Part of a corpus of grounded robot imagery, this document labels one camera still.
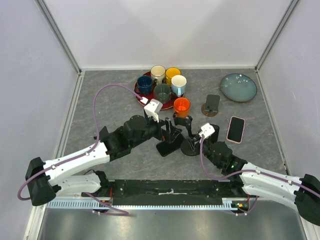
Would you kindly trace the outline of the black phone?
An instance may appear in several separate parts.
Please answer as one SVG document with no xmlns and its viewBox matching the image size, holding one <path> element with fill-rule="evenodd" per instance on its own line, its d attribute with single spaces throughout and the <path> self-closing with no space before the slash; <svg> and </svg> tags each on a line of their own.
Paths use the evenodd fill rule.
<svg viewBox="0 0 320 240">
<path fill-rule="evenodd" d="M 218 141 L 220 127 L 216 124 L 211 124 L 211 126 L 214 128 L 214 133 L 210 137 L 210 142 L 214 144 Z"/>
</svg>

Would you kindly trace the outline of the black round-base phone stand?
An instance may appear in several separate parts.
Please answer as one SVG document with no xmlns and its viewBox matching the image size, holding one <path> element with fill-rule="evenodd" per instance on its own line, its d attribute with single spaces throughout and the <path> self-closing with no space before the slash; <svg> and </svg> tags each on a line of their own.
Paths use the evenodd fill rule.
<svg viewBox="0 0 320 240">
<path fill-rule="evenodd" d="M 191 116 L 181 117 L 178 116 L 178 112 L 173 114 L 174 124 L 176 126 L 180 125 L 186 128 L 188 136 L 182 141 L 180 149 L 182 153 L 186 156 L 194 157 L 200 154 L 200 137 L 198 134 L 192 133 L 192 120 Z"/>
</svg>

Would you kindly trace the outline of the pink case smartphone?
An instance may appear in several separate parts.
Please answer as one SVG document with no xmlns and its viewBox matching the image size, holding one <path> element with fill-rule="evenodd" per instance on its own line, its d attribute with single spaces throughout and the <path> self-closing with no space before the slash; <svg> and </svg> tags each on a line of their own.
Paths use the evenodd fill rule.
<svg viewBox="0 0 320 240">
<path fill-rule="evenodd" d="M 243 118 L 232 116 L 228 125 L 226 139 L 232 143 L 240 144 L 243 140 L 246 121 Z"/>
</svg>

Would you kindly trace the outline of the black angled phone stand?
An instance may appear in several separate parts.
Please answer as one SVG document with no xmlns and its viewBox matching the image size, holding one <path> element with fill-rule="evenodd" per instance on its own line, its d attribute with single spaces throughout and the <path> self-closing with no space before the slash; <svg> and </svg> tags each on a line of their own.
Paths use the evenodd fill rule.
<svg viewBox="0 0 320 240">
<path fill-rule="evenodd" d="M 173 143 L 178 135 L 181 133 L 181 130 L 173 126 L 172 120 L 168 117 L 165 118 L 165 130 L 163 131 L 164 141 L 168 144 Z"/>
</svg>

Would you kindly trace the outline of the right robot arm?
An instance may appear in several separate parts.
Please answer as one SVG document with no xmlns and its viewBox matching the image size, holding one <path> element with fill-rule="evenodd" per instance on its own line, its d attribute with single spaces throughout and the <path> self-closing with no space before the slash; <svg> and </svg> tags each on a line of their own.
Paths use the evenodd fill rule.
<svg viewBox="0 0 320 240">
<path fill-rule="evenodd" d="M 299 213 L 306 221 L 320 224 L 320 181 L 313 175 L 283 175 L 241 159 L 223 141 L 212 142 L 203 136 L 188 138 L 186 145 L 221 170 L 221 180 L 230 180 L 235 197 L 244 193 L 266 198 Z"/>
</svg>

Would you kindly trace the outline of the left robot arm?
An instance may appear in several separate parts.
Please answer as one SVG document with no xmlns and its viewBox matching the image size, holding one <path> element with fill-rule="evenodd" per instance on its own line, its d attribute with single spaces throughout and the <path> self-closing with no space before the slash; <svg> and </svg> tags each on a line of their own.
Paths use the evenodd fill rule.
<svg viewBox="0 0 320 240">
<path fill-rule="evenodd" d="M 171 144 L 180 132 L 169 118 L 154 120 L 141 115 L 132 116 L 113 132 L 103 127 L 96 142 L 85 149 L 59 159 L 32 159 L 25 174 L 28 200 L 33 206 L 46 204 L 57 196 L 61 190 L 58 184 L 65 178 L 129 155 L 133 148 L 151 138 Z"/>
</svg>

